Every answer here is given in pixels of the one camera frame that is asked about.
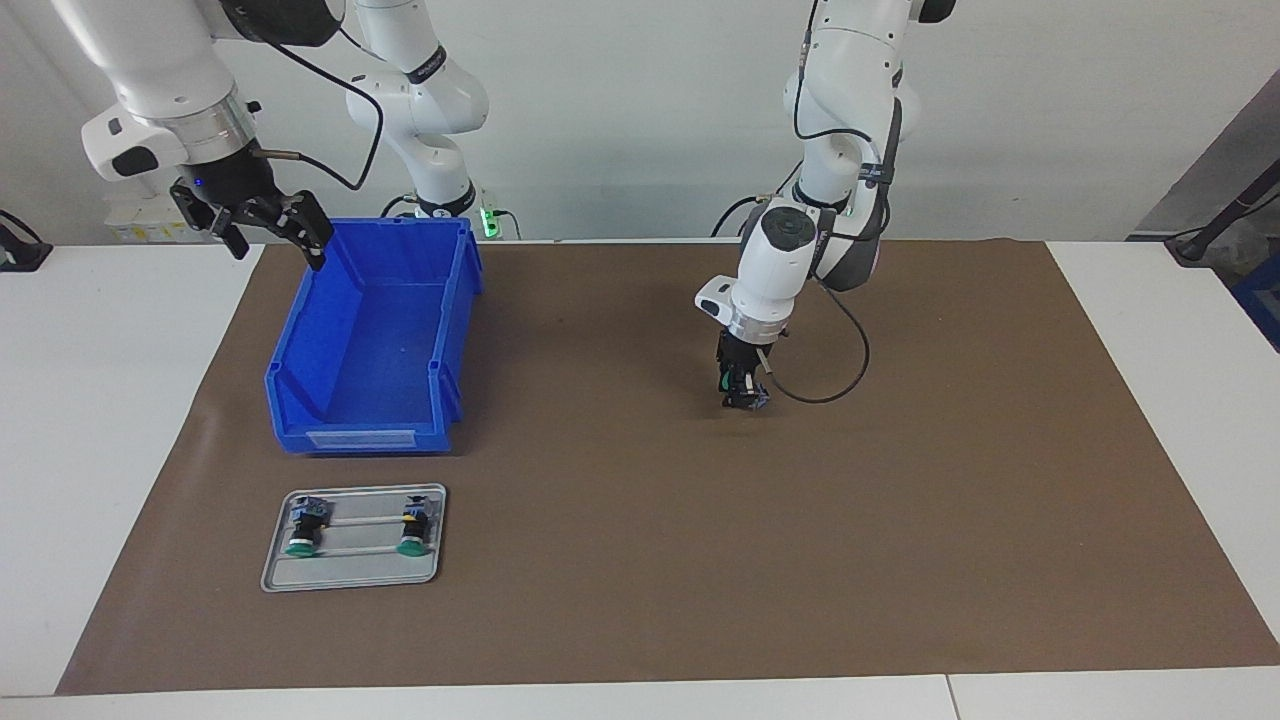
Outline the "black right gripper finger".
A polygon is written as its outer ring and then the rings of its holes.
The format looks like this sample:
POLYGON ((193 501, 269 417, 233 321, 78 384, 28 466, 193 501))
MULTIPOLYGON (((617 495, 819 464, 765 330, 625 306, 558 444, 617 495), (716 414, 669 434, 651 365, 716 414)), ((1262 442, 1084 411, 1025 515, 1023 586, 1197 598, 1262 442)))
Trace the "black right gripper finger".
POLYGON ((187 184, 172 184, 170 197, 191 229, 218 240, 236 260, 247 256, 250 243, 228 208, 205 202, 187 184))
POLYGON ((275 217, 268 229, 280 240, 294 245, 312 272, 320 272, 326 263, 326 246, 334 228, 316 196, 307 190, 282 195, 275 217))

